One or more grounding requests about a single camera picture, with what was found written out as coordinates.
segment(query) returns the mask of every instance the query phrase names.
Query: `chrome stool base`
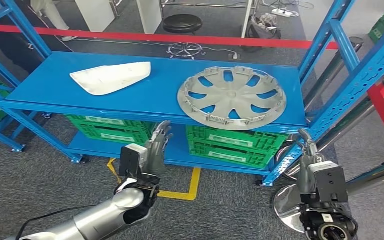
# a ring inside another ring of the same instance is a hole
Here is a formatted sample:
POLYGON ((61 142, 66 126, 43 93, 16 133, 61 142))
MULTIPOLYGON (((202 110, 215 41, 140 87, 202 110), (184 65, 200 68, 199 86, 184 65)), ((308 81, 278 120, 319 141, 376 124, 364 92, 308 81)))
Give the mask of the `chrome stool base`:
POLYGON ((197 43, 178 42, 168 47, 167 53, 170 54, 170 58, 191 58, 195 59, 198 54, 205 55, 204 49, 197 43))

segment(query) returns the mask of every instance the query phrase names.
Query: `crate label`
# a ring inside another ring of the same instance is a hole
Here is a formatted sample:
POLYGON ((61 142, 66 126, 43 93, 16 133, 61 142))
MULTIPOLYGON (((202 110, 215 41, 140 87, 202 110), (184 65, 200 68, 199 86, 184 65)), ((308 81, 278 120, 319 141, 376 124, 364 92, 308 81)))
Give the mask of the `crate label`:
POLYGON ((135 139, 133 137, 128 137, 128 136, 116 136, 116 135, 110 135, 110 134, 105 134, 101 133, 101 137, 104 139, 112 139, 112 140, 120 140, 120 141, 126 141, 126 142, 135 142, 135 139))
POLYGON ((123 120, 118 119, 111 119, 111 118, 103 118, 103 117, 96 117, 96 116, 85 116, 86 121, 94 122, 94 123, 104 123, 104 124, 114 124, 114 125, 123 125, 123 120))
POLYGON ((238 156, 232 156, 232 155, 226 155, 223 153, 218 153, 218 152, 213 152, 210 151, 208 153, 208 156, 218 158, 218 159, 227 159, 230 161, 235 161, 235 162, 241 162, 241 163, 246 163, 247 159, 245 157, 238 157, 238 156))
POLYGON ((220 142, 220 143, 233 144, 233 145, 245 146, 245 147, 250 147, 250 148, 253 147, 252 141, 244 141, 244 140, 228 138, 228 137, 224 137, 224 136, 217 136, 217 135, 213 135, 213 134, 211 134, 208 137, 208 139, 216 141, 216 142, 220 142))

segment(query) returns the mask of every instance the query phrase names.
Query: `yellow floor tape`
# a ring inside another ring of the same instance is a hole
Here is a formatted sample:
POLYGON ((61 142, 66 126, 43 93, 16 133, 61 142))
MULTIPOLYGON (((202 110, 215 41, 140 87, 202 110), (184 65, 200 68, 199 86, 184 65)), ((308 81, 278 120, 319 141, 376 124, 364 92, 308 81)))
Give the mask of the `yellow floor tape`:
MULTIPOLYGON (((117 182, 121 183, 122 179, 117 174, 116 169, 113 166, 113 162, 115 160, 116 158, 110 158, 106 166, 112 172, 112 174, 114 174, 117 177, 117 182)), ((194 167, 192 172, 192 177, 190 179, 189 192, 175 192, 175 191, 161 190, 158 193, 158 197, 193 201, 197 198, 198 186, 200 185, 200 176, 201 176, 201 168, 194 167)))

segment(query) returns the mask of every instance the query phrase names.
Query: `red floor tape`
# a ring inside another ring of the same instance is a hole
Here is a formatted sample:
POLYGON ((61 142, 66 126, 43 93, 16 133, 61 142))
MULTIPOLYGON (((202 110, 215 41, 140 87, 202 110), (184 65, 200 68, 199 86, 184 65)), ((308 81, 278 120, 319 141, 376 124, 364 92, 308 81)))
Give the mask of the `red floor tape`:
MULTIPOLYGON (((187 36, 172 34, 144 34, 129 32, 91 32, 80 30, 59 30, 46 27, 35 27, 40 35, 56 36, 76 36, 82 38, 117 39, 128 41, 152 41, 166 43, 196 43, 210 45, 231 45, 231 46, 252 46, 252 47, 271 47, 271 48, 292 48, 308 49, 312 41, 306 40, 287 40, 287 39, 260 39, 260 38, 240 38, 240 37, 221 37, 221 36, 187 36)), ((20 33, 16 26, 0 25, 0 32, 20 33)), ((337 50, 336 42, 330 42, 327 49, 337 50)))

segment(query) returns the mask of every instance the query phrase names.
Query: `electrical cable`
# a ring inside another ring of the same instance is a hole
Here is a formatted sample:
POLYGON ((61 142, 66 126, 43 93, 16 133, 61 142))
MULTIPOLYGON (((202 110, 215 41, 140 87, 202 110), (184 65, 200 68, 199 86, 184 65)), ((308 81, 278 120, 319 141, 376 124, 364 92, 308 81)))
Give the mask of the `electrical cable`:
MULTIPOLYGON (((133 44, 133 45, 165 46, 165 47, 169 47, 172 45, 172 44, 163 44, 163 43, 107 41, 107 40, 90 40, 90 39, 73 39, 71 41, 88 41, 88 42, 111 43, 111 44, 133 44)), ((229 49, 214 49, 211 47, 203 47, 202 49, 208 49, 208 50, 215 51, 215 52, 230 52, 230 53, 234 54, 233 59, 235 59, 235 60, 238 59, 238 57, 239 57, 237 52, 235 52, 233 50, 229 50, 229 49)))
POLYGON ((279 10, 282 10, 284 12, 287 12, 287 13, 290 13, 290 16, 291 17, 299 17, 300 14, 296 11, 291 11, 291 10, 287 10, 286 7, 285 8, 282 8, 282 5, 284 5, 284 3, 282 2, 282 0, 276 0, 275 2, 273 2, 272 4, 267 4, 264 0, 262 0, 260 2, 261 5, 264 5, 264 6, 267 6, 267 7, 270 7, 270 8, 273 8, 273 9, 279 9, 279 10))
POLYGON ((77 207, 70 207, 70 208, 66 208, 66 209, 63 209, 63 210, 59 210, 59 211, 55 211, 55 212, 52 212, 52 213, 49 213, 49 214, 46 214, 46 215, 43 215, 43 216, 39 216, 39 217, 35 217, 35 218, 32 218, 32 219, 29 219, 27 220, 20 228, 20 230, 18 231, 18 234, 17 234, 17 237, 15 238, 15 240, 20 240, 20 238, 22 237, 23 235, 23 232, 24 232, 24 229, 26 229, 27 227, 27 224, 33 222, 33 221, 36 221, 36 220, 39 220, 39 219, 44 219, 44 218, 47 218, 47 217, 50 217, 50 216, 53 216, 53 215, 57 215, 57 214, 60 214, 60 213, 63 213, 63 212, 67 212, 67 211, 72 211, 72 210, 77 210, 77 209, 84 209, 84 208, 90 208, 90 207, 95 207, 95 205, 87 205, 87 206, 77 206, 77 207))
POLYGON ((298 6, 298 7, 301 7, 301 8, 305 8, 305 9, 314 9, 314 4, 308 2, 308 1, 300 1, 300 0, 286 0, 288 1, 289 3, 284 3, 285 5, 294 5, 294 6, 298 6))
MULTIPOLYGON (((273 9, 280 9, 280 10, 283 10, 285 12, 291 13, 291 17, 299 17, 300 14, 296 11, 287 10, 286 6, 293 5, 293 6, 298 6, 298 7, 302 7, 305 9, 314 9, 315 8, 314 4, 307 2, 307 1, 300 1, 300 0, 285 0, 285 1, 287 1, 287 2, 284 2, 283 0, 276 0, 276 1, 272 2, 271 4, 268 4, 265 2, 265 0, 262 0, 262 1, 260 1, 260 5, 270 7, 273 9)), ((245 3, 247 3, 247 1, 236 2, 233 5, 245 4, 245 3)))

